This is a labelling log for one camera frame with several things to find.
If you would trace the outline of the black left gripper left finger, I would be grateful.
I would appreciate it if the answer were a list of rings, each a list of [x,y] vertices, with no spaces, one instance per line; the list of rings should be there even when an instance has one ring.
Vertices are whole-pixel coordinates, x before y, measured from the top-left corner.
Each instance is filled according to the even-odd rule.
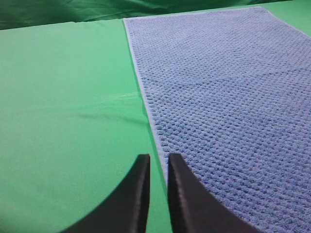
[[[150,155],[138,155],[124,179],[110,195],[63,232],[146,232],[150,204],[150,167]]]

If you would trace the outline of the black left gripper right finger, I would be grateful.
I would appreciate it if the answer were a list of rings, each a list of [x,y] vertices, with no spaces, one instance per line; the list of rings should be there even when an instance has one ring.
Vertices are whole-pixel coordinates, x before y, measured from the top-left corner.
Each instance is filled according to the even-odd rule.
[[[258,233],[217,201],[181,154],[168,160],[168,204],[174,233]]]

